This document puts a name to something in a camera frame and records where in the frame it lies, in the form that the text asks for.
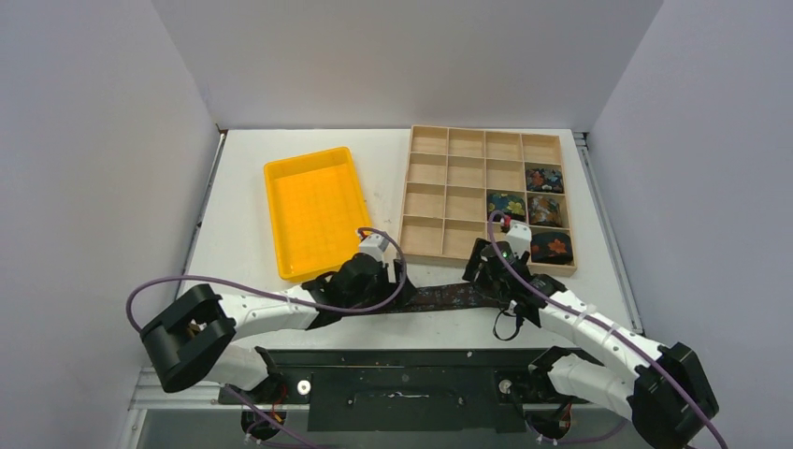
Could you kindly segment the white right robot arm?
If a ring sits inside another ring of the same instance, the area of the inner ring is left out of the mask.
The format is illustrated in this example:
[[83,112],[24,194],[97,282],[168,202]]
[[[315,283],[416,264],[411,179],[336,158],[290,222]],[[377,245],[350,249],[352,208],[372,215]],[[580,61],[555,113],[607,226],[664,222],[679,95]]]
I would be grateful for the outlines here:
[[713,424],[719,405],[697,353],[650,340],[609,319],[560,281],[532,275],[505,241],[475,240],[464,280],[499,302],[517,328],[530,323],[584,351],[554,346],[529,365],[528,387],[542,401],[583,399],[630,421],[654,448],[685,448]]

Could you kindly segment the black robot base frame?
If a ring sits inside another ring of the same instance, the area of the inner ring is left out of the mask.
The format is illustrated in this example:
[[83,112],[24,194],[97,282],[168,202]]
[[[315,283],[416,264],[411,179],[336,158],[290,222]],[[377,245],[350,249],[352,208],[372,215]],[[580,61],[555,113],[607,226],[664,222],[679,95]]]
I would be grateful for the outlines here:
[[308,415],[311,432],[516,433],[583,395],[539,374],[541,349],[270,350],[276,373],[247,397],[264,411]]

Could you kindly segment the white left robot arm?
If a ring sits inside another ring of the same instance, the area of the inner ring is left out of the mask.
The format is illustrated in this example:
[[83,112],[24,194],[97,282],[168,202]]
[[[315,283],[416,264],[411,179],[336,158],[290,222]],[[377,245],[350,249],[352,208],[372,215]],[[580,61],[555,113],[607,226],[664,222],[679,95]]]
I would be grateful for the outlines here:
[[206,381],[231,384],[264,403],[279,390],[274,362],[238,340],[280,330],[313,330],[351,315],[389,311],[415,294],[402,262],[357,253],[339,269],[282,292],[237,295],[195,285],[141,326],[138,335],[163,390],[176,393]]

